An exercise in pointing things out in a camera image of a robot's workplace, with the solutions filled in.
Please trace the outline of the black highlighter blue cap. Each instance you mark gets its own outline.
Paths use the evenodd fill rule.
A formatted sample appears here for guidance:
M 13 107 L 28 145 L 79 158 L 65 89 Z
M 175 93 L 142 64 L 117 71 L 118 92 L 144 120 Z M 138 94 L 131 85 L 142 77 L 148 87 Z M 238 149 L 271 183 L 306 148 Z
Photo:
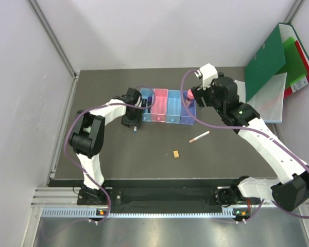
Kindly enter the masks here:
M 142 99 L 141 107 L 144 108 L 144 111 L 146 110 L 146 108 L 147 108 L 147 98 L 143 98 L 143 99 Z

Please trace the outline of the pink capped glue stick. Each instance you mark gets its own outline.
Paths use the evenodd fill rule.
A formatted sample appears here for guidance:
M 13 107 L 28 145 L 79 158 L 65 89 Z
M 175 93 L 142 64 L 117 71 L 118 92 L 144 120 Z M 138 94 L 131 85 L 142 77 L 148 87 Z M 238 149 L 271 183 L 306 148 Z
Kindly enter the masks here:
M 191 91 L 191 89 L 189 89 L 186 93 L 186 97 L 185 97 L 185 105 L 187 108 L 190 108 L 191 105 L 194 103 L 194 95 Z

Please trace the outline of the light blue drawer bin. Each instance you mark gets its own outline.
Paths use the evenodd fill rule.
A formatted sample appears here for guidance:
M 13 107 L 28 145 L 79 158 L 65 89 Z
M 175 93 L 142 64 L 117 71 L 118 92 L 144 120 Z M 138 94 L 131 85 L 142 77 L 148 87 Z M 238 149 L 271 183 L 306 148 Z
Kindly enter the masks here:
M 179 90 L 168 90 L 166 123 L 179 124 L 181 117 L 181 95 Z

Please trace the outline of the white marker pink cap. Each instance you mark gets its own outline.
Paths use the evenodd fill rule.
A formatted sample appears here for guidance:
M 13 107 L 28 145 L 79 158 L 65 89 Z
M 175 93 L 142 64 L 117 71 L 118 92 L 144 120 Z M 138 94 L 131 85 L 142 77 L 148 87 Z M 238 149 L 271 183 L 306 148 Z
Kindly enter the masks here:
M 200 135 L 198 135 L 198 136 L 196 136 L 196 137 L 190 139 L 188 142 L 189 142 L 189 143 L 193 143 L 193 142 L 195 142 L 195 141 L 197 141 L 197 140 L 199 140 L 199 139 L 201 139 L 201 138 L 207 136 L 208 134 L 210 134 L 210 131 L 206 131 L 206 132 L 204 132 L 204 133 L 202 133 L 202 134 L 200 134 Z

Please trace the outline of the black highlighter purple cap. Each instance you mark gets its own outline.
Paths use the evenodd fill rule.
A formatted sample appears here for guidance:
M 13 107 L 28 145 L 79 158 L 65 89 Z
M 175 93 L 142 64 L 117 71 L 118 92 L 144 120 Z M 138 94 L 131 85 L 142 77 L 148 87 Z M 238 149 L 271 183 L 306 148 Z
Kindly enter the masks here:
M 147 112 L 151 113 L 151 106 L 152 106 L 152 96 L 147 97 Z

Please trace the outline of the pink plastic drawer bin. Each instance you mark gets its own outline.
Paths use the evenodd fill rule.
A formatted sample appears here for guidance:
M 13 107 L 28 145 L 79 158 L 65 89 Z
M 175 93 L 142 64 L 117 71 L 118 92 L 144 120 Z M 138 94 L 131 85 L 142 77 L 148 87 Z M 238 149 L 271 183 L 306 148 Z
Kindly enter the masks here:
M 154 122 L 166 122 L 168 89 L 154 89 L 154 105 L 151 107 L 151 118 Z

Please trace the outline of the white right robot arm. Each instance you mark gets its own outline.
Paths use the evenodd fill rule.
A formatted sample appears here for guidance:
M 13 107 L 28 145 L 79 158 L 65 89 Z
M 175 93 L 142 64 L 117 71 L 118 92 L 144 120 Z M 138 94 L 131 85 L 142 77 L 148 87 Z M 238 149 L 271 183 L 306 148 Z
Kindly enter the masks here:
M 260 114 L 240 101 L 237 84 L 222 73 L 198 75 L 201 85 L 191 89 L 200 108 L 213 107 L 224 129 L 232 129 L 268 163 L 276 179 L 244 176 L 231 185 L 230 198 L 237 204 L 248 198 L 271 200 L 291 212 L 309 199 L 309 165 L 293 154 L 266 126 Z

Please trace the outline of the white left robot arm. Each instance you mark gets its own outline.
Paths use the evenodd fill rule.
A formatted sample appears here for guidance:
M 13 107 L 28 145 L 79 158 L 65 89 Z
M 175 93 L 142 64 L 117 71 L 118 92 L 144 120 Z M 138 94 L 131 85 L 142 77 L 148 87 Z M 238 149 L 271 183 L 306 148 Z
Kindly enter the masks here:
M 108 103 L 89 110 L 79 111 L 76 122 L 68 133 L 68 144 L 77 155 L 77 165 L 83 172 L 83 185 L 79 191 L 79 205 L 108 203 L 102 185 L 105 181 L 100 168 L 99 153 L 104 144 L 105 127 L 117 118 L 126 127 L 139 128 L 143 110 L 141 93 L 129 88 L 126 94 L 113 97 Z

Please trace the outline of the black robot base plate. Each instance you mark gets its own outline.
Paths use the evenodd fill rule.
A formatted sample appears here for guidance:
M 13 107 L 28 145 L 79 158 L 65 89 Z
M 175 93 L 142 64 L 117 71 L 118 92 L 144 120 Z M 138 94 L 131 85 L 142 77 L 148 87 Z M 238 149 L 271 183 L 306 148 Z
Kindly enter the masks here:
M 207 205 L 251 205 L 259 199 L 243 199 L 229 191 L 233 179 L 108 179 L 102 185 L 114 206 L 128 202 L 204 201 Z

